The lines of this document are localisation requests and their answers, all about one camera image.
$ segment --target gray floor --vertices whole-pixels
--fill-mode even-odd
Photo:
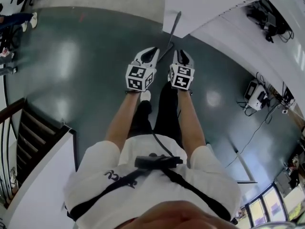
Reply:
[[[55,122],[64,120],[75,129],[81,160],[89,146],[103,140],[125,96],[127,65],[144,48],[164,50],[168,34],[159,23],[108,10],[50,8],[39,10],[38,18],[37,28],[29,28],[22,36],[18,73],[7,77],[8,100],[12,103],[26,96],[41,115]],[[247,117],[236,104],[253,78],[236,62],[191,36],[174,38],[174,42],[195,61],[194,106],[207,141],[227,166],[236,157],[233,146],[242,151],[268,110]],[[157,66],[150,88],[152,124],[172,57],[167,55]],[[273,181],[299,135],[280,110],[256,133],[242,156],[258,185],[244,196],[244,203]],[[245,179],[238,161],[227,170],[234,178]]]

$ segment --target white sneaker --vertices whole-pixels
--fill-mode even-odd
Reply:
[[[33,13],[33,17],[30,20],[32,28],[34,29],[37,26],[37,13]]]
[[[23,24],[21,24],[21,26],[22,26],[22,31],[23,31],[23,32],[26,32],[26,31],[27,31],[27,28],[28,28],[28,22],[25,21]]]
[[[151,100],[151,92],[146,90],[145,92],[141,92],[140,101],[150,101]]]

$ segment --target white t-shirt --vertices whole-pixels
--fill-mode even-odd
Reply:
[[[189,169],[186,165],[187,155],[176,141],[162,135],[157,137],[174,156],[180,156],[184,162],[173,170],[198,190],[220,202],[233,217],[240,205],[241,192],[211,150],[206,146],[198,147],[191,156]],[[153,135],[129,138],[121,154],[116,144],[109,141],[88,148],[79,170],[70,177],[65,189],[68,211],[99,195],[119,177],[135,171],[135,158],[151,153],[168,156]],[[134,184],[101,197],[77,220],[77,225],[81,229],[114,229],[161,202],[177,200],[192,202],[216,216],[195,193],[171,182],[162,171],[154,170],[146,177],[137,178]]]

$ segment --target white device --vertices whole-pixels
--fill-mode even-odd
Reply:
[[[147,48],[135,56],[128,65],[125,75],[127,88],[145,92],[153,82],[160,50],[156,47]]]
[[[189,90],[194,72],[194,61],[191,56],[184,50],[176,50],[169,73],[172,87]]]
[[[244,98],[247,101],[247,106],[258,111],[265,106],[268,95],[265,88],[257,80],[253,80],[250,82]]]

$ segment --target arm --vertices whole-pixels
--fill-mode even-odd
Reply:
[[[178,90],[180,113],[180,127],[183,146],[188,158],[191,158],[193,151],[206,145],[204,134],[197,118],[191,96],[188,92]]]
[[[115,143],[120,151],[122,151],[127,139],[138,97],[139,93],[127,94],[108,127],[105,140]]]

